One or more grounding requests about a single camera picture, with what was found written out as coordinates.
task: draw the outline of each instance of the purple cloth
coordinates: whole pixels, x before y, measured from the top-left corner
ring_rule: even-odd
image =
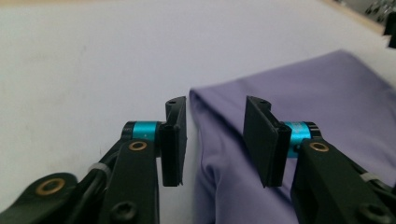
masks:
[[[344,51],[190,93],[199,129],[196,223],[298,223],[290,202],[296,159],[283,187],[264,189],[242,141],[247,95],[282,121],[313,121],[324,139],[392,185],[396,178],[396,92]]]

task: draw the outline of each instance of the folded cloth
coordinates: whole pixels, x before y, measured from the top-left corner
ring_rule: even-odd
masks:
[[[278,120],[315,122],[330,144],[394,184],[396,91],[339,50],[191,90],[201,148],[196,223],[298,223],[290,202],[296,159],[288,159],[281,188],[262,187],[242,139],[247,95],[269,101]]]

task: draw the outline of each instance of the blue band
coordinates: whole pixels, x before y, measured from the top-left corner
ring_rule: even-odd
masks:
[[[284,123],[291,128],[288,157],[297,158],[298,154],[294,151],[294,148],[299,146],[303,142],[303,139],[311,138],[311,132],[309,132],[309,128],[304,122],[284,122]]]
[[[132,138],[147,139],[155,141],[155,132],[157,131],[157,121],[137,121],[134,124]]]

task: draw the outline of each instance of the white surface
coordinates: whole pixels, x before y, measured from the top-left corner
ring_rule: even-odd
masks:
[[[388,40],[316,0],[0,0],[0,210],[55,172],[81,179],[128,120],[191,87],[346,49],[396,85]],[[197,132],[161,221],[191,223]]]

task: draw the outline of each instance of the black screw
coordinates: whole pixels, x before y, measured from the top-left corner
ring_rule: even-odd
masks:
[[[393,221],[387,208],[372,203],[361,203],[359,214],[366,223],[389,224]]]
[[[132,202],[117,203],[111,209],[112,223],[133,223],[137,215],[137,207]]]

